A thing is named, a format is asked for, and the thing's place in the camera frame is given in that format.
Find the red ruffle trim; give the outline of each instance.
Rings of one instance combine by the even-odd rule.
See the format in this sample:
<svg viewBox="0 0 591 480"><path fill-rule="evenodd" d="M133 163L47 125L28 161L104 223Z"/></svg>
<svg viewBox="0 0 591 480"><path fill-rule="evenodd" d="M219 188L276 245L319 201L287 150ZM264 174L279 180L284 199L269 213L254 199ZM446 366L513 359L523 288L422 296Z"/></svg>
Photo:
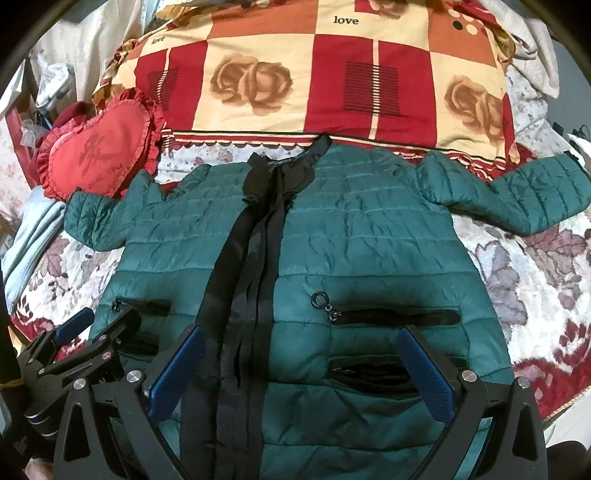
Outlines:
<svg viewBox="0 0 591 480"><path fill-rule="evenodd" d="M73 191L64 191L53 178L52 164L59 160L59 158L56 158L56 152L61 145L69 141L75 141L77 134L96 125L105 115L116 109L121 102L125 101L125 103L129 104L126 100L137 102L138 105L142 106L142 110L147 112L147 115L145 113L143 114L144 124L139 137L140 144L138 144L133 158L129 159L130 165L126 166L121 175L113 180L113 186L108 192L89 193L101 193L105 196L119 197L121 192L127 189L137 172L143 168L150 174L156 172L158 155L160 154L160 148L157 144L161 139L160 131L165 125L164 114L160 106L152 99L146 97L141 90L131 88L117 95L105 110L96 117L82 124L77 122L77 119L72 119L62 127L54 128L49 132L39 149L37 157L37 169L46 197L67 201L73 193Z"/></svg>

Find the blue textured pad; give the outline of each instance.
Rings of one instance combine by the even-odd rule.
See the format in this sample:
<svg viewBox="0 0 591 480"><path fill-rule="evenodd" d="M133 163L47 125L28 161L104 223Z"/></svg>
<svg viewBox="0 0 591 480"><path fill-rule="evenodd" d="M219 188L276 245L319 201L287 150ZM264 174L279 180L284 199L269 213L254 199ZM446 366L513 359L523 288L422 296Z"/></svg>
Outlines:
<svg viewBox="0 0 591 480"><path fill-rule="evenodd" d="M53 337L53 342L57 346L63 346L70 343L74 338L80 335L95 321L95 313L88 307L70 317L66 323L62 323Z"/></svg>
<svg viewBox="0 0 591 480"><path fill-rule="evenodd" d="M400 330L396 350L433 419L449 424L455 416L453 389L406 328Z"/></svg>
<svg viewBox="0 0 591 480"><path fill-rule="evenodd" d="M205 349L205 332L195 326L150 389L148 417L154 423L167 420L193 378Z"/></svg>

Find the red heart pillow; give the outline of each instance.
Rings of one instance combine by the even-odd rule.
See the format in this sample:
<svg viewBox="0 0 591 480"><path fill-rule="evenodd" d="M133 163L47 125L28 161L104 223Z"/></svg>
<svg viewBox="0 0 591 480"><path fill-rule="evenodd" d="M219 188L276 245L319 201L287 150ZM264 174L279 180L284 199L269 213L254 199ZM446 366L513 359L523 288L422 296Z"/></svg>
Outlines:
<svg viewBox="0 0 591 480"><path fill-rule="evenodd" d="M120 196L142 168L155 173L163 126L161 108L132 88L84 124L51 130L37 158L45 196L67 201L77 188Z"/></svg>

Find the metal screw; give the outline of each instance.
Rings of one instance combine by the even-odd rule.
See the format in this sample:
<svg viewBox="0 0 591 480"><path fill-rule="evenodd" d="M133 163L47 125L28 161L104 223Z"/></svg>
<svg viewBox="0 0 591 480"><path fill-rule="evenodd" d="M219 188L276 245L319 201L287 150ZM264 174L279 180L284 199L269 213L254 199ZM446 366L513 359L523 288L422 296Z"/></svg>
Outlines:
<svg viewBox="0 0 591 480"><path fill-rule="evenodd" d="M472 370L464 370L462 372L462 378L469 383L473 383L476 381L476 379L478 379L478 375L476 375Z"/></svg>
<svg viewBox="0 0 591 480"><path fill-rule="evenodd" d="M527 378L525 377L519 377L517 379L517 384L521 387L521 388L529 388L530 387L530 381L527 380Z"/></svg>
<svg viewBox="0 0 591 480"><path fill-rule="evenodd" d="M140 378L142 378L142 372L140 372L139 370L132 370L131 372L129 372L127 374L127 376L125 378L127 379L127 381L129 383L135 383Z"/></svg>
<svg viewBox="0 0 591 480"><path fill-rule="evenodd" d="M86 380L79 378L74 382L74 390L82 390L86 386Z"/></svg>

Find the zipper pull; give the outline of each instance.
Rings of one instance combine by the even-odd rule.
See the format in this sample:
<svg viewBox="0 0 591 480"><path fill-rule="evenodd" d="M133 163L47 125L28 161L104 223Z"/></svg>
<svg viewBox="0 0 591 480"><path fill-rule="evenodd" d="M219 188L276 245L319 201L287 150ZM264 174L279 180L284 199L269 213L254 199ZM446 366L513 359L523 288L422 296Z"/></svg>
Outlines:
<svg viewBox="0 0 591 480"><path fill-rule="evenodd" d="M310 303L316 310L325 310L331 323L336 323L340 312L330 304L330 298L325 291L315 291L310 295Z"/></svg>

